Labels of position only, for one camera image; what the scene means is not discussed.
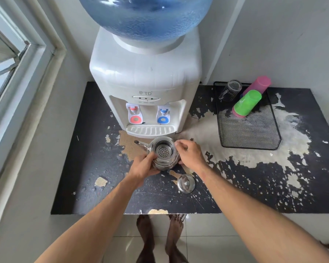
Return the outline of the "pink plastic cup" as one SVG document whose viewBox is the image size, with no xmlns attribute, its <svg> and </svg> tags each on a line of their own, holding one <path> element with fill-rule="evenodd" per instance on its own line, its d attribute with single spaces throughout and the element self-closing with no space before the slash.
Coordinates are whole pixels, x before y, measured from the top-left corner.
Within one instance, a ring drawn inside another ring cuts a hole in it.
<svg viewBox="0 0 329 263">
<path fill-rule="evenodd" d="M 257 90 L 263 95 L 263 93 L 266 91 L 266 89 L 271 84 L 272 84 L 272 81 L 268 76 L 259 76 L 256 78 L 256 80 L 252 84 L 250 84 L 250 86 L 248 88 L 246 88 L 243 91 L 242 97 L 250 90 Z"/>
</svg>

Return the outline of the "person's left hand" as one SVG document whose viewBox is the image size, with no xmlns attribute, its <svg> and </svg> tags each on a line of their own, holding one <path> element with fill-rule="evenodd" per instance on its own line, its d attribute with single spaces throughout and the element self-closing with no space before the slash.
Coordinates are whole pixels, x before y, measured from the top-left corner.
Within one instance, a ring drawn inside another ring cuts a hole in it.
<svg viewBox="0 0 329 263">
<path fill-rule="evenodd" d="M 130 171 L 126 176 L 134 184 L 136 189 L 143 185 L 144 180 L 147 177 L 160 173 L 159 170 L 153 167 L 153 162 L 147 163 L 144 161 L 146 156 L 146 154 L 136 156 L 136 158 L 133 160 Z"/>
</svg>

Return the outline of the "blue water gallon bottle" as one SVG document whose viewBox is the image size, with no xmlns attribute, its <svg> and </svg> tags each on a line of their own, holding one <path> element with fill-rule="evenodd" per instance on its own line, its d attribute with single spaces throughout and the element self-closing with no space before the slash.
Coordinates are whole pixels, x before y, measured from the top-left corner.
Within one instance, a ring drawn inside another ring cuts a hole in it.
<svg viewBox="0 0 329 263">
<path fill-rule="evenodd" d="M 213 0 L 79 0 L 110 33 L 146 42 L 183 36 L 206 16 Z"/>
</svg>

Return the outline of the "person's right hand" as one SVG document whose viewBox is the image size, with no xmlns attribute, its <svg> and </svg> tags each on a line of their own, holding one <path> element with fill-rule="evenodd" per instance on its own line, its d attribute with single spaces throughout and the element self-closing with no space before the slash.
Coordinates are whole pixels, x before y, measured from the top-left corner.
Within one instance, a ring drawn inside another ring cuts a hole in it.
<svg viewBox="0 0 329 263">
<path fill-rule="evenodd" d="M 208 168 L 201 147 L 195 141 L 191 140 L 177 140 L 174 144 L 180 150 L 181 159 L 185 164 L 184 166 L 193 170 L 201 177 Z"/>
</svg>

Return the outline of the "red hot water tap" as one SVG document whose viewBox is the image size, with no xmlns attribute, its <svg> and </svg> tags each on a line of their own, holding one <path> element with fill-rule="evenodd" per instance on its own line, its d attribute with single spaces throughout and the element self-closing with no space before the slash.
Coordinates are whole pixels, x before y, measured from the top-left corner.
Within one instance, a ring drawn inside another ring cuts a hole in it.
<svg viewBox="0 0 329 263">
<path fill-rule="evenodd" d="M 130 124 L 142 124 L 143 115 L 138 104 L 126 103 L 128 120 Z"/>
</svg>

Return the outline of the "clear glass mug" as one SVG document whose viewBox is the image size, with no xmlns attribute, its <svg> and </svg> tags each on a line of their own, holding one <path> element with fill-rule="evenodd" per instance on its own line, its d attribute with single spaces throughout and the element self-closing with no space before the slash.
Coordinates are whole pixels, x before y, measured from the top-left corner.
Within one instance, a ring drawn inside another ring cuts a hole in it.
<svg viewBox="0 0 329 263">
<path fill-rule="evenodd" d="M 223 92 L 219 95 L 218 99 L 224 102 L 231 102 L 238 95 L 242 89 L 240 81 L 233 79 L 230 80 L 225 86 Z"/>
</svg>

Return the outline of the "person's left forearm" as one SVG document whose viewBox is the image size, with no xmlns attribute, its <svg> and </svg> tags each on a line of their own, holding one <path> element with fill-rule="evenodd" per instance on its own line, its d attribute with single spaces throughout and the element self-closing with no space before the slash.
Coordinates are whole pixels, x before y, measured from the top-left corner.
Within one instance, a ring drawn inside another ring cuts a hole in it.
<svg viewBox="0 0 329 263">
<path fill-rule="evenodd" d="M 129 172 L 95 208 L 58 237 L 34 263 L 98 263 L 133 192 L 147 174 Z"/>
</svg>

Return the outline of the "person's foot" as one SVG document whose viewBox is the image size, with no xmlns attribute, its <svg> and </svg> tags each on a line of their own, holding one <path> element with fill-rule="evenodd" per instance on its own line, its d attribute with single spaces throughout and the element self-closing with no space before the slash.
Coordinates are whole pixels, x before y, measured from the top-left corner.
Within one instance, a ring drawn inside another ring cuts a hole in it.
<svg viewBox="0 0 329 263">
<path fill-rule="evenodd" d="M 189 263 L 187 258 L 177 248 L 177 242 L 179 241 L 184 225 L 182 214 L 169 215 L 170 224 L 167 233 L 165 252 L 169 257 L 169 263 Z"/>
<path fill-rule="evenodd" d="M 154 257 L 154 234 L 153 226 L 149 215 L 139 215 L 136 221 L 137 229 L 144 242 L 143 249 L 138 256 L 136 263 L 155 263 Z"/>
</svg>

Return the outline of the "green plastic cup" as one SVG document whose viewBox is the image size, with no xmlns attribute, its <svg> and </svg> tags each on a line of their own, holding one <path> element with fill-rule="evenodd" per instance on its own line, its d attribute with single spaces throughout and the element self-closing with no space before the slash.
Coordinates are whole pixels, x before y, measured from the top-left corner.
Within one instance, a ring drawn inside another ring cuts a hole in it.
<svg viewBox="0 0 329 263">
<path fill-rule="evenodd" d="M 262 94 L 259 91 L 250 90 L 233 106 L 232 113 L 239 118 L 244 118 L 261 99 Z"/>
</svg>

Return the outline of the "person's right forearm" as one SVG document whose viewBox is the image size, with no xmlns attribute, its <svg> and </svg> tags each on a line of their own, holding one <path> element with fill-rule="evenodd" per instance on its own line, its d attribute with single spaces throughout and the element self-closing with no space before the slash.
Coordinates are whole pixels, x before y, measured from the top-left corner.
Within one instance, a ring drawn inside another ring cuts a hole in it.
<svg viewBox="0 0 329 263">
<path fill-rule="evenodd" d="M 329 263 L 329 251 L 299 225 L 237 189 L 206 163 L 190 169 L 259 263 Z"/>
</svg>

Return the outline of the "blue cold water tap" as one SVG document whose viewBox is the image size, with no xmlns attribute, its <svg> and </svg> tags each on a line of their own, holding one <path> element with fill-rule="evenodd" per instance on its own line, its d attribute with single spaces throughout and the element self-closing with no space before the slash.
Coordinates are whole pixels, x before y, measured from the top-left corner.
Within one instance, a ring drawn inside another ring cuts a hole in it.
<svg viewBox="0 0 329 263">
<path fill-rule="evenodd" d="M 170 105 L 165 104 L 158 106 L 158 111 L 156 115 L 156 122 L 158 124 L 169 124 L 170 123 Z"/>
</svg>

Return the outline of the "white window frame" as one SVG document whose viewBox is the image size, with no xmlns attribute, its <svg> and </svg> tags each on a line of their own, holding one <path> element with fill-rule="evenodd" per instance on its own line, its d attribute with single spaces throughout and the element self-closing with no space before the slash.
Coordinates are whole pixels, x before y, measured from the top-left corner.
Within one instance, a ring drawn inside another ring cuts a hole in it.
<svg viewBox="0 0 329 263">
<path fill-rule="evenodd" d="M 0 222 L 67 54 L 48 0 L 0 0 L 0 39 L 15 63 L 0 71 Z"/>
</svg>

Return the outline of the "steel teapot strainer insert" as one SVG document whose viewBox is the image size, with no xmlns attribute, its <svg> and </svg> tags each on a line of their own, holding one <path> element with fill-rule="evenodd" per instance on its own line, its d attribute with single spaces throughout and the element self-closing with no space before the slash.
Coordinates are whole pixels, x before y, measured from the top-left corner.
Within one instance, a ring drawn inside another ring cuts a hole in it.
<svg viewBox="0 0 329 263">
<path fill-rule="evenodd" d="M 160 159 L 169 159 L 174 154 L 174 146 L 169 143 L 160 143 L 155 146 L 155 153 Z"/>
</svg>

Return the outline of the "person's right foot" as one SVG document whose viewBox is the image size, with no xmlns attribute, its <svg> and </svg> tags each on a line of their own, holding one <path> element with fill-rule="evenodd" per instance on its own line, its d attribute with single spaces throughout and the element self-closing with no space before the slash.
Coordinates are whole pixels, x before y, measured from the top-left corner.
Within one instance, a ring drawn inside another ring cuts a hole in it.
<svg viewBox="0 0 329 263">
<path fill-rule="evenodd" d="M 167 233 L 165 252 L 169 257 L 169 263 L 189 263 L 187 258 L 177 248 L 177 242 L 179 241 L 184 225 L 182 214 L 169 215 L 170 224 Z"/>
</svg>

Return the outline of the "black mesh tray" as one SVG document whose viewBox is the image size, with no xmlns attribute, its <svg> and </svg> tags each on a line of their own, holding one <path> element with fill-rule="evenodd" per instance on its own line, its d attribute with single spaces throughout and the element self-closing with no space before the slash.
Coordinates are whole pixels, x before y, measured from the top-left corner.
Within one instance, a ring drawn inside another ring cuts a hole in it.
<svg viewBox="0 0 329 263">
<path fill-rule="evenodd" d="M 269 90 L 244 118 L 232 112 L 234 104 L 241 98 L 239 93 L 233 101 L 220 100 L 227 82 L 213 83 L 219 129 L 220 144 L 224 148 L 276 150 L 281 143 L 281 134 L 269 99 Z"/>
</svg>

